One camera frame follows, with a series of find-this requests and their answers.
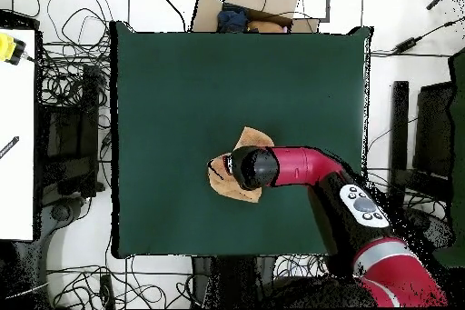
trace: white floor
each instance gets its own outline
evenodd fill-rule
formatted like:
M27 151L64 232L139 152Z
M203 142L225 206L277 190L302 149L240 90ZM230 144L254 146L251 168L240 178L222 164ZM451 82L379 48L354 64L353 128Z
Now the white floor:
M107 19L110 19L108 9L101 2ZM463 16L460 0L443 0L432 10L427 11L426 5L431 0L331 0L331 21L320 25L321 33L345 34L353 27L360 25L374 26L374 37L371 50L391 50L405 39L423 35L443 23ZM44 41L58 41L49 15L47 5L49 0L40 0L41 11L37 17L41 21ZM172 0L173 4L183 13L187 25L191 23L195 0ZM174 10L164 0L108 0L114 20L128 21L135 31L182 31L182 22ZM324 17L324 0L305 0L306 13L314 17ZM58 33L64 21L76 10L88 6L99 13L99 7L94 0L52 0L48 6L50 16L56 23ZM11 0L0 0L1 8L11 8ZM37 11L35 0L15 0L15 11L34 14ZM73 23L66 26L66 33L77 35L84 18L89 12L79 13ZM101 32L99 24L89 19L86 22L85 39L83 43L95 42L93 35ZM441 29L420 41L419 45L410 50L414 54L452 55L464 46L465 24ZM391 86L395 80L410 82L410 117L416 115L416 98L423 85L449 81L449 69L446 57L430 56L396 56L373 57L371 59L371 99L369 142L390 128ZM413 136L415 123L410 124ZM368 157L369 167L384 168L388 165L389 135L377 141ZM410 139L410 163L414 147ZM374 172L386 178L386 171ZM111 222L111 192L105 191L93 200L89 215L66 229L55 234L48 254L48 269L63 269L84 265L104 265L104 253L107 247ZM109 256L109 266L115 272L124 272L124 260L116 260ZM183 256L137 256L134 261L134 271L146 273L191 273L191 260ZM72 281L75 274L60 274L50 276L50 295L55 296L65 284ZM141 285L158 285L167 295L168 302L178 296L175 285L185 281L185 276L179 275L137 275ZM91 278L91 285L98 290L97 280ZM135 283L130 275L128 281ZM115 294L124 292L124 286L114 281ZM155 289L146 293L147 298L154 301L160 298ZM134 293L128 293L128 300L134 298ZM163 303L153 304L162 307ZM75 303L73 295L64 297L63 304ZM187 300L180 299L172 308L188 307ZM128 308L147 307L142 300L135 299Z

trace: tan cloth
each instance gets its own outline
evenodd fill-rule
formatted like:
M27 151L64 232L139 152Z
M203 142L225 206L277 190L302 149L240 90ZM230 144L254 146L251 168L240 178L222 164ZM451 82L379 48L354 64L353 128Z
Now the tan cloth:
M258 33L284 33L282 26L269 21L251 21L248 25L249 29L258 29Z
M249 127L244 127L241 137L237 142L236 148L244 145L258 145L258 146L274 146L272 139L266 134ZM262 189L258 188L253 191L245 191L239 187L232 175L228 175L224 167L223 157L229 155L226 153L217 156L211 162L211 167L221 176L219 177L211 168L208 168L208 177L210 179L210 186L218 194L238 199L241 201L257 203L262 195Z

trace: dark green tabletop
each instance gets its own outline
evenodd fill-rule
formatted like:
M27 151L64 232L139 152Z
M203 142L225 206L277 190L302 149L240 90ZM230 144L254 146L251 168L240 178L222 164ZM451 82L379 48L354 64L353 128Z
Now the dark green tabletop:
M249 126L360 172L370 29L137 34L116 23L116 32L119 256L325 253L305 187L232 200L212 190L207 163Z
M449 59L450 80L455 96L450 104L453 162L451 169L453 197L450 217L455 243L439 249L435 255L446 266L465 267L465 50Z

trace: cardboard box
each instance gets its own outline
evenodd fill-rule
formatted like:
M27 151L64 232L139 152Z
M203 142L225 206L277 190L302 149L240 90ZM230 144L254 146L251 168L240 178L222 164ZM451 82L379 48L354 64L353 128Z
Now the cardboard box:
M318 19L293 19L299 0L197 0L193 12L193 32L216 32L218 14L223 3L243 6L249 9L250 20L266 20L280 26L288 26L292 33L315 33Z

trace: yellow object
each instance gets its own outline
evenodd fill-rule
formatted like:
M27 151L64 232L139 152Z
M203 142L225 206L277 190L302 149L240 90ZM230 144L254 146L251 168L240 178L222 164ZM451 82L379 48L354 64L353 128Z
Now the yellow object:
M12 36L0 33L0 61L10 60L16 43Z

